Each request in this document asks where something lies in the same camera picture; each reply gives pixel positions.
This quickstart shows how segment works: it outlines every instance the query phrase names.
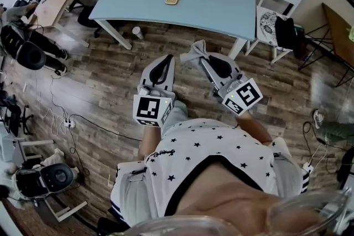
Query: paper cup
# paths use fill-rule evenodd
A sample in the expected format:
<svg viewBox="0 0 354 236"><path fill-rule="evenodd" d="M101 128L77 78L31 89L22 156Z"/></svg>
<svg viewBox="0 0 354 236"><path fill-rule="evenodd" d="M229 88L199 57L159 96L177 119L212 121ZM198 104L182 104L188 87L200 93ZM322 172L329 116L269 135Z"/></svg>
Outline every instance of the paper cup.
<svg viewBox="0 0 354 236"><path fill-rule="evenodd" d="M140 27L135 27L133 29L133 34L136 35L138 38L140 39L144 39L144 36L143 36L143 33L142 31L140 30Z"/></svg>

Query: power strip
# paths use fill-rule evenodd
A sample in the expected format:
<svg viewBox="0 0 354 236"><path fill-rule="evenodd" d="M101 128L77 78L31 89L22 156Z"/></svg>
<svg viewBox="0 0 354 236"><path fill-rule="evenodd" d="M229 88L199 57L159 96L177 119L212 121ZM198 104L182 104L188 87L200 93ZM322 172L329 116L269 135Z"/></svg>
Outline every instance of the power strip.
<svg viewBox="0 0 354 236"><path fill-rule="evenodd" d="M73 120L68 120L68 119L65 119L65 122L64 122L64 126L66 127L66 128L75 128L75 121L73 121Z"/></svg>

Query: white chair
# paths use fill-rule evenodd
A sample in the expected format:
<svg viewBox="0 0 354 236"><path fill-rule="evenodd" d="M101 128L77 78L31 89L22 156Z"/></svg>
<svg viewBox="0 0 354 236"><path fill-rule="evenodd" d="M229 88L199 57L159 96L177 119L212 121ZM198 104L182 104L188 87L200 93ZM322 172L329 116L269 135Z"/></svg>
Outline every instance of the white chair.
<svg viewBox="0 0 354 236"><path fill-rule="evenodd" d="M277 37L275 35L275 21L277 17L281 17L283 20L291 17L302 0L284 0L293 5L287 16L261 7L263 1L264 0L260 0L257 6L257 40L251 46L249 46L249 42L247 43L247 50L245 55L247 56L259 42L265 43L273 47L272 63L275 63L280 58L292 51L291 49L286 49L278 46ZM277 50L282 51L282 53L277 55Z"/></svg>

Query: wooden floor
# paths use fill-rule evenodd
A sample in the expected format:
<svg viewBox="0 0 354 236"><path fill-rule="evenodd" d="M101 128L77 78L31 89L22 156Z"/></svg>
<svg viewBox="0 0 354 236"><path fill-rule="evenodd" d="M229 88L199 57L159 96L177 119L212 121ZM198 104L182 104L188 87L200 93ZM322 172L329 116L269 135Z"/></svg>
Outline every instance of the wooden floor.
<svg viewBox="0 0 354 236"><path fill-rule="evenodd" d="M56 40L58 45L70 53L65 63L68 73L62 78L56 79L57 75L46 69L35 72L16 62L6 61L6 90L10 94L14 93L21 105L28 104L30 112L35 115L35 119L29 123L35 133L30 139L54 139L55 146L66 153L68 163L80 167L77 156L69 152L69 148L74 146L70 133L59 132L56 136L58 131L56 123L52 125L51 112L42 119L49 108L56 116L63 114L61 108L54 106L52 99L69 115L80 114L109 130L141 139L143 127L132 118L133 95L143 69L164 54L173 54L176 57L174 90L186 102L190 117L212 118L235 125L233 115L212 98L209 81L197 70L181 66L179 61L179 54L188 52L190 45L200 39L206 40L208 51L227 55L234 38L176 25L138 23L145 35L144 40L138 40L131 33L137 23L117 23L123 36L133 45L132 50L126 50L114 44L104 31L95 39L93 29L77 24L78 12L74 10L73 14L65 14L60 24L89 41L88 49L54 30L45 31L48 37ZM292 54L270 66L271 54L268 46L259 44L247 57L240 53L236 62L248 77L255 79L264 95L264 99L252 109L253 115L267 127L272 136L283 137L295 159L302 164L309 159L302 134L303 123L311 121L314 108L322 109L326 113L326 119L353 122L353 90L348 89L349 83L333 88L345 69L328 58L323 58L299 72L300 62ZM50 94L52 76L55 78L51 86L53 97ZM110 207L108 176L111 175L112 181L116 165L134 158L139 143L108 133L80 117L73 119L76 122L76 127L72 130L76 148L84 167L90 171L90 176L84 186L60 195L60 199L71 206L88 201L88 206L79 215L96 225L100 217L107 215ZM314 152L318 143L312 135L309 140ZM53 146L38 147L35 151L49 156L53 149ZM319 161L324 151L324 148L320 148L314 162ZM340 162L343 152L329 148L328 153L328 170L335 172L335 164ZM326 159L312 174L311 189L336 188L336 175L329 174L325 167ZM38 225L31 226L28 220L27 223L25 221L33 213L14 212L22 225L29 226L31 233L38 235ZM50 233L49 228L43 231L46 231L46 235L72 235L78 234L77 230L82 234L90 233L83 228L81 231L82 226L75 222L74 219L65 222L61 225L62 228L57 227Z"/></svg>

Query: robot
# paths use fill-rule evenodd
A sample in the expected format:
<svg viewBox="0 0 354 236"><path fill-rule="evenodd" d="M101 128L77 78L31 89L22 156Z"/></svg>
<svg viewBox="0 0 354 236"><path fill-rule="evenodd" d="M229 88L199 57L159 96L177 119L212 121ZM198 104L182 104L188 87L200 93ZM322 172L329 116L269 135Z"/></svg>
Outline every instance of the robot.
<svg viewBox="0 0 354 236"><path fill-rule="evenodd" d="M206 77L214 85L214 96L228 110L240 116L263 96L254 79L248 79L229 57L209 53L201 57ZM144 126L162 127L173 109L176 95L173 92L175 59L164 55L150 63L143 71L134 95L133 118Z"/></svg>

